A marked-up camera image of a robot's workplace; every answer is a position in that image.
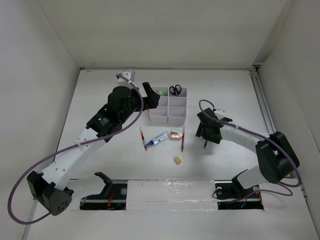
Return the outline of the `red pen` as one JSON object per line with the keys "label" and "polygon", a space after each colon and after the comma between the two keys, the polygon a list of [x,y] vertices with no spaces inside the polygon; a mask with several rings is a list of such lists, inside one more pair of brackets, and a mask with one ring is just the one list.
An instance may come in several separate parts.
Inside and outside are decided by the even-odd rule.
{"label": "red pen", "polygon": [[141,139],[142,139],[144,150],[147,152],[148,151],[148,147],[147,147],[147,144],[146,144],[143,128],[141,126],[139,127],[139,132],[140,132],[140,136],[141,136]]}
{"label": "red pen", "polygon": [[181,152],[184,151],[184,144],[185,144],[185,126],[182,127],[182,137],[181,137]]}

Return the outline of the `black handled scissors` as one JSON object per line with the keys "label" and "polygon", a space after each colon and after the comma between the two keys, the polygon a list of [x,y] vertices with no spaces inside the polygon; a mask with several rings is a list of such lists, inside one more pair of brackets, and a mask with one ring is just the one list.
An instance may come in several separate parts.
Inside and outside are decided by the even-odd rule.
{"label": "black handled scissors", "polygon": [[179,84],[171,85],[169,87],[169,93],[173,96],[179,96],[182,92],[182,87]]}

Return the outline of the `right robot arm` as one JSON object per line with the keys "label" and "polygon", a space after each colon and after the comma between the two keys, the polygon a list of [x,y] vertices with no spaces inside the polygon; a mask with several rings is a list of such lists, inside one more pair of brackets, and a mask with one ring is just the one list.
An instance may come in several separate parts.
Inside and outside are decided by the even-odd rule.
{"label": "right robot arm", "polygon": [[272,183],[290,190],[282,179],[296,171],[300,162],[286,136],[279,131],[256,133],[236,126],[232,119],[218,115],[217,109],[206,108],[197,114],[199,126],[196,137],[219,144],[222,140],[238,144],[257,157],[257,166],[234,176],[228,183],[217,183],[212,196],[218,200],[241,201],[262,189],[259,184]]}

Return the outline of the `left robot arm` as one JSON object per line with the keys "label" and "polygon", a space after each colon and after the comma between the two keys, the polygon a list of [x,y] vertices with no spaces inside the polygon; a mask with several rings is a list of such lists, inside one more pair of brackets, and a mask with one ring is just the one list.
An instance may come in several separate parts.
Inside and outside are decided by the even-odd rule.
{"label": "left robot arm", "polygon": [[108,135],[120,131],[126,120],[140,110],[158,107],[160,96],[148,82],[142,84],[146,97],[127,86],[117,86],[108,95],[107,103],[88,121],[76,147],[56,157],[41,172],[32,171],[27,183],[32,196],[53,216],[61,214],[71,203],[74,191],[67,187],[71,176],[90,156],[101,148]]}

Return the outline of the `white right organizer bin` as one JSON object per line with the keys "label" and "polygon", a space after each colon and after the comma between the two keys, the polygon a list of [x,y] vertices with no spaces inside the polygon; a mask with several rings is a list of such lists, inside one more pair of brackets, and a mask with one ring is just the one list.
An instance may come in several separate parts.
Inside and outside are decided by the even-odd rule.
{"label": "white right organizer bin", "polygon": [[181,87],[179,96],[168,94],[168,122],[183,125],[187,117],[187,88]]}

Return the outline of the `pink white stapler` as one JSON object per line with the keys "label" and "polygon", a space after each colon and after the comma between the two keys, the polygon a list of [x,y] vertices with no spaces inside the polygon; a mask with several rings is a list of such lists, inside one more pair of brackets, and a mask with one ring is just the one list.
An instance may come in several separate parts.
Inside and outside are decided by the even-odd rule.
{"label": "pink white stapler", "polygon": [[182,132],[171,131],[169,134],[169,139],[171,141],[180,141],[183,137]]}

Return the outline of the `clear blue glue bottle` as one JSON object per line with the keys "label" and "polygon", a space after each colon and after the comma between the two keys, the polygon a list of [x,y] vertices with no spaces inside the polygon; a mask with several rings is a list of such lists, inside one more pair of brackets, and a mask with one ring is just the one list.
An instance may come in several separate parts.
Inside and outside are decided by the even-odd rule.
{"label": "clear blue glue bottle", "polygon": [[154,146],[154,145],[157,145],[165,140],[168,140],[170,138],[170,134],[165,131],[163,133],[161,133],[160,135],[156,136],[154,139],[150,140],[146,146],[147,147],[151,147],[151,146]]}

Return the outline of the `yellow eraser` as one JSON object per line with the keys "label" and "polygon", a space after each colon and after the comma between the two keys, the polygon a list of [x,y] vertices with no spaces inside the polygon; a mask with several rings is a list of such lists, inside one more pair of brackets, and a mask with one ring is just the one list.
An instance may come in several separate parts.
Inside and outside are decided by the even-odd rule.
{"label": "yellow eraser", "polygon": [[173,159],[173,161],[177,164],[177,165],[179,165],[182,161],[181,161],[181,159],[179,158],[179,157],[175,157],[174,159]]}

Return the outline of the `metal front rail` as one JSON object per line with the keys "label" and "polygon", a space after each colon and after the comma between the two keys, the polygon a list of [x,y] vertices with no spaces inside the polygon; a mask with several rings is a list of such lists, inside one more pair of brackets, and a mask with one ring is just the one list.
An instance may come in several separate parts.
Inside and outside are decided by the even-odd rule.
{"label": "metal front rail", "polygon": [[201,203],[213,200],[214,180],[129,180],[119,196],[126,204],[136,203]]}

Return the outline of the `metal rail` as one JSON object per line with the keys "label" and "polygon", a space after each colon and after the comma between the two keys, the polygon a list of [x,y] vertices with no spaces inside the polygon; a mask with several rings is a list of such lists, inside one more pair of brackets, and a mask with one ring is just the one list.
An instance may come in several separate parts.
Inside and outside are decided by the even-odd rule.
{"label": "metal rail", "polygon": [[261,64],[253,64],[249,69],[252,85],[257,97],[257,101],[260,107],[262,118],[266,129],[269,133],[274,133],[276,131],[275,125],[273,123],[269,107],[262,89],[262,85],[258,75],[258,69],[261,67]]}
{"label": "metal rail", "polygon": [[214,180],[129,180],[119,196],[126,204],[136,203],[201,203],[213,200]]}

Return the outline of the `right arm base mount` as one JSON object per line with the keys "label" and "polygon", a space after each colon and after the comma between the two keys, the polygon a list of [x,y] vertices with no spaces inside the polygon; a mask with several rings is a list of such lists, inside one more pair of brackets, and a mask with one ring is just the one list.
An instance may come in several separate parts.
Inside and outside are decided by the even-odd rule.
{"label": "right arm base mount", "polygon": [[259,185],[243,188],[236,177],[214,182],[212,197],[217,200],[218,210],[264,210],[262,196],[257,192]]}

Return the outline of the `metal rail right side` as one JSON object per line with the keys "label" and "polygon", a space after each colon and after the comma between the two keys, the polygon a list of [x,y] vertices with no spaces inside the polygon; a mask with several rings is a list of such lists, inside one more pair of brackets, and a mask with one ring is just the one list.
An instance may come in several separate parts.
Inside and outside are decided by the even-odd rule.
{"label": "metal rail right side", "polygon": [[253,64],[249,69],[252,85],[257,97],[257,101],[260,107],[262,118],[266,129],[269,133],[274,133],[276,131],[275,125],[273,123],[269,107],[262,89],[262,85],[258,75],[258,69],[261,67],[261,64]]}

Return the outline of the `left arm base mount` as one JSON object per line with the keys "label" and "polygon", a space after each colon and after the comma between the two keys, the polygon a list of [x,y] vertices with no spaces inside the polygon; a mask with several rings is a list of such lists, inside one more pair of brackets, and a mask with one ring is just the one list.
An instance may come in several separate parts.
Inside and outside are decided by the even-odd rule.
{"label": "left arm base mount", "polygon": [[79,209],[84,211],[124,211],[127,205],[128,180],[112,180],[102,172],[95,176],[103,180],[103,188],[81,199]]}

